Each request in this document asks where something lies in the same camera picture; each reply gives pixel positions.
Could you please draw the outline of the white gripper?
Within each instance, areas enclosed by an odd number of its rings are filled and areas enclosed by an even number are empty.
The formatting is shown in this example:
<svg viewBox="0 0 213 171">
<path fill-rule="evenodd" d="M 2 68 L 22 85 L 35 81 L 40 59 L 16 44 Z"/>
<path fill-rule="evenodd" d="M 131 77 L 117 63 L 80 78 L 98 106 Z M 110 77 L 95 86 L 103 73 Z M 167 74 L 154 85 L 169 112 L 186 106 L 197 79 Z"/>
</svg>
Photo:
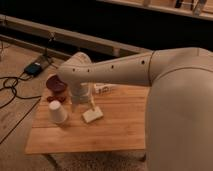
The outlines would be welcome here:
<svg viewBox="0 0 213 171">
<path fill-rule="evenodd" d="M 95 103 L 91 100 L 92 85 L 90 83 L 71 84 L 69 86 L 72 112 L 75 113 L 77 104 L 87 103 L 92 110 L 95 110 Z"/>
</svg>

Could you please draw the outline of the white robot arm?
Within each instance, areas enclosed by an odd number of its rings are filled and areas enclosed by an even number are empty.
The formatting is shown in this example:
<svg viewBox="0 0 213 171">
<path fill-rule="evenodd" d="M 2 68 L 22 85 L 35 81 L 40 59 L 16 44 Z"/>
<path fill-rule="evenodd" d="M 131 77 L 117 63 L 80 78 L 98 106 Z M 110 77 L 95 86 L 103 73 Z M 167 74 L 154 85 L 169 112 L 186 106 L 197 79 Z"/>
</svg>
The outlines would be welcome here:
<svg viewBox="0 0 213 171">
<path fill-rule="evenodd" d="M 93 63 L 78 52 L 57 75 L 75 102 L 90 83 L 148 86 L 148 171 L 213 171 L 213 55 L 181 48 Z"/>
</svg>

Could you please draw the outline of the white object behind arm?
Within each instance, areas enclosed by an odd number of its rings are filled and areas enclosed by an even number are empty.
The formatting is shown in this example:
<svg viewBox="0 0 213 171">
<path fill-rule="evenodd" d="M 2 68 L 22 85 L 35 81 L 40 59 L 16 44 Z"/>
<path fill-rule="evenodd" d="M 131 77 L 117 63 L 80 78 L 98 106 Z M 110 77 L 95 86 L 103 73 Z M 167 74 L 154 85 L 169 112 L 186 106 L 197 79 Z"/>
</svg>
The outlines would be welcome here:
<svg viewBox="0 0 213 171">
<path fill-rule="evenodd" d="M 95 84 L 94 85 L 94 90 L 96 94 L 108 92 L 112 90 L 113 88 L 115 88 L 114 84 Z"/>
</svg>

